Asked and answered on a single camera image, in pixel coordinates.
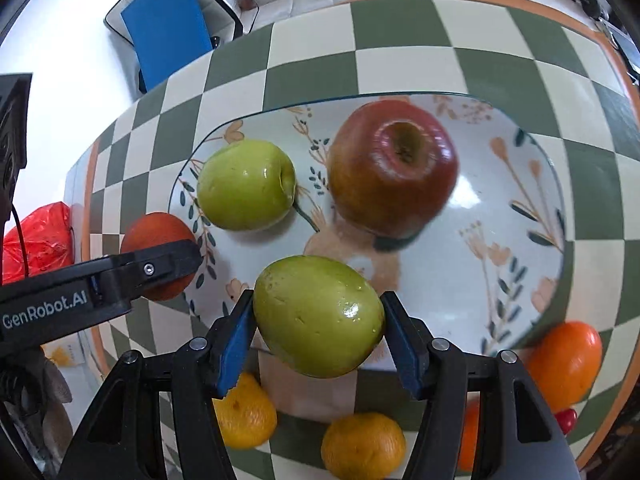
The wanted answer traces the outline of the red cherry tomato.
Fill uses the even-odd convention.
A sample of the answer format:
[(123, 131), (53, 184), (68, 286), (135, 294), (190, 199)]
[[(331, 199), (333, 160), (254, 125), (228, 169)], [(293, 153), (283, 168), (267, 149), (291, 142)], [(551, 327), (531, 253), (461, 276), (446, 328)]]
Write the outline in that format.
[(574, 429), (578, 419), (577, 412), (574, 408), (559, 411), (554, 414), (554, 417), (564, 436), (567, 436)]

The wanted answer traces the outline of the large orange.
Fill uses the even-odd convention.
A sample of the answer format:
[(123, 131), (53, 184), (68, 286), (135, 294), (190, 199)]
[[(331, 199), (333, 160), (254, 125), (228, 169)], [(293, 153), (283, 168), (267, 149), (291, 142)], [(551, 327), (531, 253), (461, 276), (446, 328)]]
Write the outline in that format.
[(458, 457), (458, 469), (464, 472), (473, 470), (478, 421), (480, 420), (480, 399), (473, 398), (466, 404), (465, 419)]
[(570, 321), (555, 326), (525, 360), (525, 367), (553, 414), (580, 402), (602, 363), (602, 341), (590, 325)]

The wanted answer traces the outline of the dark red-orange fruit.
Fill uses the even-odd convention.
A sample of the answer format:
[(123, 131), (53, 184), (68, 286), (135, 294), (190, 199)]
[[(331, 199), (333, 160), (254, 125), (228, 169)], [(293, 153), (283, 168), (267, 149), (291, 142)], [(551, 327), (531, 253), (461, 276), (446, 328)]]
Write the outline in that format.
[[(190, 229), (172, 214), (150, 212), (130, 226), (120, 244), (120, 252), (134, 252), (179, 240), (195, 242), (195, 237)], [(195, 274), (191, 273), (171, 283), (158, 285), (149, 289), (145, 297), (156, 302), (171, 300), (184, 291), (194, 276)]]

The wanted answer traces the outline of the small yellow lemon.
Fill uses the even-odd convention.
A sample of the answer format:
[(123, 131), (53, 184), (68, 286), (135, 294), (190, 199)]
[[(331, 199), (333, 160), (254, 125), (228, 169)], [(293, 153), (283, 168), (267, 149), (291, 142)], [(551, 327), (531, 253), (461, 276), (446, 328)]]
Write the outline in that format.
[(277, 428), (277, 410), (250, 373), (242, 372), (223, 399), (213, 400), (213, 406), (227, 448), (257, 448), (267, 442)]

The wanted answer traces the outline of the large yellow lemon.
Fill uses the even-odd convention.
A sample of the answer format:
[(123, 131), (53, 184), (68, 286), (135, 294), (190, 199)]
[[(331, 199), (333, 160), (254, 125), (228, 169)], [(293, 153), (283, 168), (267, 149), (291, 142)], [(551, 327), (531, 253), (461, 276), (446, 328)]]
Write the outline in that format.
[(321, 443), (326, 470), (337, 479), (385, 479), (406, 454), (398, 423), (378, 413), (357, 413), (331, 422)]

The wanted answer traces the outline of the green apple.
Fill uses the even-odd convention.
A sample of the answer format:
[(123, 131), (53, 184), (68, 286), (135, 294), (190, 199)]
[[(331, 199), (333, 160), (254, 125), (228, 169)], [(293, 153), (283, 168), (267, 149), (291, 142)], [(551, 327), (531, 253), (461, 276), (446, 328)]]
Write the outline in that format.
[(271, 353), (299, 374), (350, 373), (380, 343), (385, 313), (358, 272), (326, 257), (292, 256), (266, 266), (253, 310)]
[(214, 226), (258, 231), (284, 219), (293, 207), (296, 185), (294, 165), (284, 151), (265, 140), (246, 139), (206, 160), (196, 197)]

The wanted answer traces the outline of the red apple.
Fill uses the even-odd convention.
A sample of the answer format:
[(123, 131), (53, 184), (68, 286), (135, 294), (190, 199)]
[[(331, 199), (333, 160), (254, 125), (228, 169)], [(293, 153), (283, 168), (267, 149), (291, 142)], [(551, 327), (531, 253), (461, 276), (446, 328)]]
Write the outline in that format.
[(442, 124), (408, 101), (358, 107), (331, 143), (329, 191), (347, 222), (387, 238), (413, 237), (445, 207), (459, 159)]

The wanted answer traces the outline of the red plastic bag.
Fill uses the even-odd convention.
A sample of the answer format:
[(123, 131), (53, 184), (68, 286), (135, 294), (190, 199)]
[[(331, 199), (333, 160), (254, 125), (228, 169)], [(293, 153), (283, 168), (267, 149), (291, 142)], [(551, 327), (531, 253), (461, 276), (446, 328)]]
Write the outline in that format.
[(21, 221), (26, 257), (23, 257), (17, 227), (3, 239), (2, 284), (24, 280), (71, 266), (74, 263), (74, 243), (70, 227), (70, 207), (63, 202), (42, 206)]

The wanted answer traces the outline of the floral ceramic plate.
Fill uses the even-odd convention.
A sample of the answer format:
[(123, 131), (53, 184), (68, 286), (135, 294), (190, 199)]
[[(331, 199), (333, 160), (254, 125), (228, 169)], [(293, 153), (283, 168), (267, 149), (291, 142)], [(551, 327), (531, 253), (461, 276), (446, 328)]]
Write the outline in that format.
[[(184, 291), (204, 323), (228, 314), (260, 271), (287, 256), (340, 260), (377, 290), (393, 290), (433, 335), (492, 356), (528, 333), (550, 301), (564, 258), (564, 202), (552, 163), (503, 110), (446, 93), (413, 93), (450, 135), (460, 169), (446, 207), (412, 240), (358, 231), (336, 212), (326, 160), (341, 125), (365, 98), (306, 103), (245, 116), (209, 131), (178, 173), (168, 209), (193, 232), (203, 262)], [(292, 160), (297, 197), (262, 232), (213, 226), (196, 199), (210, 156), (238, 139), (264, 139)]]

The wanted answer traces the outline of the chair with blue cushion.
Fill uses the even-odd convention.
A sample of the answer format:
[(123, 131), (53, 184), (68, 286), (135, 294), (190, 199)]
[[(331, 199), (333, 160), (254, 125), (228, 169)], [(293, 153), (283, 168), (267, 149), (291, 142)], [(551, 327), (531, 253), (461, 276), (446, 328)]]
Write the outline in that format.
[(250, 32), (258, 10), (255, 0), (118, 0), (104, 24), (134, 49), (145, 93)]

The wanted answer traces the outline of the green checkered tablecloth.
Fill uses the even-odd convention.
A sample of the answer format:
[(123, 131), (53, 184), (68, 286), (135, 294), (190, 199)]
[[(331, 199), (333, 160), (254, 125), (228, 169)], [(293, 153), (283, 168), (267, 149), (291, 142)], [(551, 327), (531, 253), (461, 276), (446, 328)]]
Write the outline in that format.
[[(109, 125), (68, 173), (75, 256), (114, 254), (169, 195), (195, 145), (245, 116), (383, 94), (463, 94), (503, 110), (540, 146), (564, 202), (564, 258), (522, 350), (564, 321), (591, 325), (600, 372), (568, 443), (588, 464), (639, 374), (639, 100), (610, 44), (526, 0), (359, 0), (268, 25), (170, 76)], [(206, 331), (184, 296), (93, 335), (91, 362), (169, 352)]]

